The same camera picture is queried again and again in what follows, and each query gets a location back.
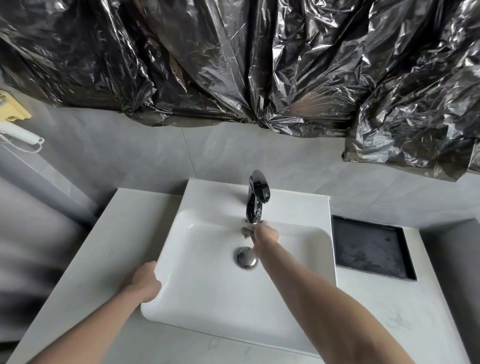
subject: white countertop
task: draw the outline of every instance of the white countertop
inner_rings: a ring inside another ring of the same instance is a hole
[[[110,298],[124,276],[157,259],[180,196],[119,189],[7,364],[25,364]],[[337,268],[339,288],[379,319],[417,364],[469,360],[418,230],[404,228],[417,282]],[[321,363],[301,354],[211,337],[136,310],[104,363]]]

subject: shiny black plastic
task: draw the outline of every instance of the shiny black plastic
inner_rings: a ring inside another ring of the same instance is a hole
[[[480,0],[0,0],[4,80],[150,126],[345,137],[344,159],[480,170]]]

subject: right arm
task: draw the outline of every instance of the right arm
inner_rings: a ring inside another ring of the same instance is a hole
[[[285,304],[326,364],[414,364],[360,303],[299,264],[265,224],[248,234]]]

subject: yellow object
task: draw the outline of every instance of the yellow object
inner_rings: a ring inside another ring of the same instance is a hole
[[[32,115],[8,92],[0,90],[0,121],[15,121],[31,118]]]

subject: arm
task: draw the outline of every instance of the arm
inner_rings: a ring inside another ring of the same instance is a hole
[[[138,268],[131,284],[47,346],[29,364],[100,363],[135,308],[154,299],[160,291],[162,284],[155,278],[155,265],[150,262]]]
[[[276,230],[258,224],[247,235],[285,304],[326,364],[414,364],[365,307],[300,265],[278,244]]]

